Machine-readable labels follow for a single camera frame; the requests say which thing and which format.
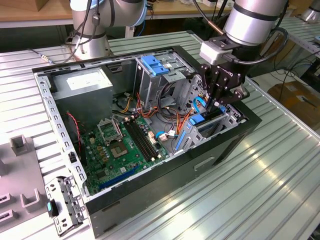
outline open computer tower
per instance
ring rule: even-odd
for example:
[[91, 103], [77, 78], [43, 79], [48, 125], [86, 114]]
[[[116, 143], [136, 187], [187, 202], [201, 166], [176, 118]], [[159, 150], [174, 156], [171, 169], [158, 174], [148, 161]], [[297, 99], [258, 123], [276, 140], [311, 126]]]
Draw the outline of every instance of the open computer tower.
[[219, 164], [256, 128], [241, 101], [206, 112], [200, 68], [172, 46], [33, 70], [70, 171], [45, 186], [59, 236], [86, 218], [101, 236]]

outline ram slot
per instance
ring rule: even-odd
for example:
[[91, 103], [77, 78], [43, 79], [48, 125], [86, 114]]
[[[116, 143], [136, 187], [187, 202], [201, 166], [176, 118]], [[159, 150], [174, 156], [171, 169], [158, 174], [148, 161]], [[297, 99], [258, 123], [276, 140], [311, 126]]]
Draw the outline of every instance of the ram slot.
[[157, 157], [157, 153], [153, 146], [135, 122], [127, 122], [124, 124], [124, 127], [147, 162], [150, 162], [152, 158]]

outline green circuit board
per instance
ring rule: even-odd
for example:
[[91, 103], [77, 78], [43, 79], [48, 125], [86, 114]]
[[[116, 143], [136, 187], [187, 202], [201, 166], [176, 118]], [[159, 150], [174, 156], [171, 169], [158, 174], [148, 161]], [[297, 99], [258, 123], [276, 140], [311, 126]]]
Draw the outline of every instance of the green circuit board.
[[[142, 131], [151, 131], [141, 116], [135, 122], [139, 126], [143, 126]], [[118, 126], [122, 133], [122, 141], [112, 142], [109, 146], [105, 144], [98, 127], [81, 135], [86, 155], [86, 166], [84, 166], [87, 175], [86, 186], [91, 195], [103, 190], [102, 184], [108, 181], [117, 179], [117, 177], [121, 178], [125, 174], [128, 174], [127, 177], [132, 176], [169, 157], [165, 148], [160, 143], [157, 143], [157, 147], [154, 145], [152, 147], [161, 157], [155, 158], [154, 161], [147, 161], [126, 130], [124, 123], [120, 122]], [[116, 133], [111, 124], [101, 128], [101, 130], [105, 137]]]

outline metal slotted table surface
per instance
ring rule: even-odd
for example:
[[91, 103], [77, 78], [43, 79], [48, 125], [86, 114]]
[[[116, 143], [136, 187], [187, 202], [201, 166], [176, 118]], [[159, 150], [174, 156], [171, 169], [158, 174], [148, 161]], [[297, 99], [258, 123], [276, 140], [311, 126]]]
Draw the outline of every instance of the metal slotted table surface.
[[287, 30], [289, 38], [311, 54], [320, 51], [320, 44], [314, 41], [320, 36], [320, 23], [307, 23], [298, 17], [286, 17], [280, 27]]
[[[200, 40], [187, 32], [110, 41], [115, 54], [181, 45], [194, 58]], [[63, 46], [38, 49], [54, 61]], [[0, 54], [0, 141], [32, 137], [45, 183], [68, 174], [31, 68], [36, 54]], [[320, 138], [249, 79], [245, 104], [261, 119], [258, 128], [227, 160], [116, 226], [99, 239], [307, 239], [320, 223]], [[47, 213], [0, 239], [58, 239]], [[63, 239], [93, 239], [89, 222]]]

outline cardboard box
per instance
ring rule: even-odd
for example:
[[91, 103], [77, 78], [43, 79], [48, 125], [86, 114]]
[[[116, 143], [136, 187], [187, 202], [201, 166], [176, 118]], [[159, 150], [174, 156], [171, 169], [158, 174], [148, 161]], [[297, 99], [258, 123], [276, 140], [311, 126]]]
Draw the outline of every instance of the cardboard box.
[[47, 2], [48, 0], [0, 0], [0, 5], [38, 12]]
[[[282, 83], [269, 89], [268, 94], [279, 99]], [[280, 103], [313, 130], [320, 128], [320, 98], [298, 81], [283, 86]]]

